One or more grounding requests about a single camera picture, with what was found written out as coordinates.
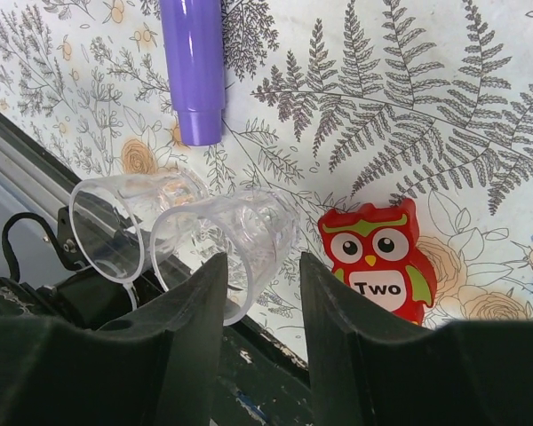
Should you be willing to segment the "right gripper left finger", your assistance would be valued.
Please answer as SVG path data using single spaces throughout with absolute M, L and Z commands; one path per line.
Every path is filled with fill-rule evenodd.
M 0 315 L 0 425 L 206 425 L 227 257 L 97 330 Z

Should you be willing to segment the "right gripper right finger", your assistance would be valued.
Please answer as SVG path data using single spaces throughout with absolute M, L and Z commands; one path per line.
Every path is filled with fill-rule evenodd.
M 318 425 L 533 425 L 533 320 L 427 329 L 299 263 Z

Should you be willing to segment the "clear plastic cup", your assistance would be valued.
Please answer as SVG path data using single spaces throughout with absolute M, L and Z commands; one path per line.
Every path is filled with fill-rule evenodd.
M 191 272 L 227 255 L 223 324 L 241 320 L 275 278 L 299 240 L 300 215 L 283 191 L 253 187 L 174 206 L 156 219 L 149 252 L 164 290 L 176 287 L 171 268 Z
M 186 169 L 85 179 L 70 194 L 70 225 L 88 264 L 123 285 L 150 266 L 156 220 L 171 208 L 209 195 L 203 180 Z

